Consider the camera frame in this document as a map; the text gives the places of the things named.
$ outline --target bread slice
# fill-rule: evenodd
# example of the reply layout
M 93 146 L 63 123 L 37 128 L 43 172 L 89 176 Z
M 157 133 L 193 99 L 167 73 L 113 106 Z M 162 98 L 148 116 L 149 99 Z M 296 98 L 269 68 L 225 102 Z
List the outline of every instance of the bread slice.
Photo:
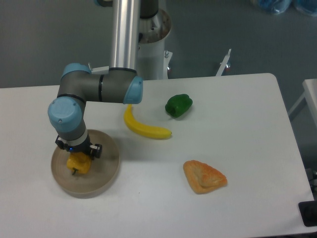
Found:
M 227 178 L 218 170 L 196 160 L 183 166 L 187 181 L 195 193 L 207 193 L 227 185 Z

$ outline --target metal pole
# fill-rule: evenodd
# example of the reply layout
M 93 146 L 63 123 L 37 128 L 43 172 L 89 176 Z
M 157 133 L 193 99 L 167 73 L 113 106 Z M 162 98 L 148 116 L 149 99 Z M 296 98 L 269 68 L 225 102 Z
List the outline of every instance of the metal pole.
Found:
M 110 68 L 136 69 L 140 0 L 113 1 Z

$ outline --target white table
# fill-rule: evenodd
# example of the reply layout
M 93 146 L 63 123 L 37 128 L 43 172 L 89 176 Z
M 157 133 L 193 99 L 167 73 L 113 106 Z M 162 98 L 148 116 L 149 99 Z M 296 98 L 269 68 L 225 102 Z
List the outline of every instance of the white table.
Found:
M 0 237 L 242 238 L 315 232 L 298 202 L 312 200 L 304 166 L 271 74 L 146 81 L 133 113 L 164 126 L 169 140 L 131 132 L 121 104 L 88 102 L 89 129 L 106 132 L 121 152 L 112 186 L 91 199 L 66 194 L 51 174 L 56 132 L 47 108 L 57 86 L 0 89 Z M 182 119 L 164 111 L 187 93 Z M 183 163 L 199 160 L 228 186 L 196 195 Z

